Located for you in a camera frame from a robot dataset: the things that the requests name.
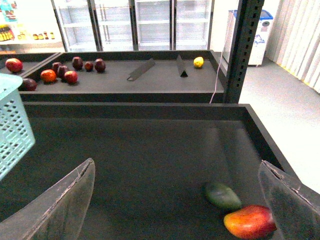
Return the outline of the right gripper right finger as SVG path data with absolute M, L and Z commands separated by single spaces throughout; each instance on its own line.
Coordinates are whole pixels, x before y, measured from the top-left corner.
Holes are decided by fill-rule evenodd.
M 283 240 L 320 238 L 320 194 L 263 160 L 258 179 Z

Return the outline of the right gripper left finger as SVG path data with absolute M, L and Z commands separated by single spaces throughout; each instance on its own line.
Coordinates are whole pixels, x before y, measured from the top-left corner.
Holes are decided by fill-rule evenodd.
M 89 158 L 0 224 L 2 240 L 76 240 L 93 195 L 96 167 Z

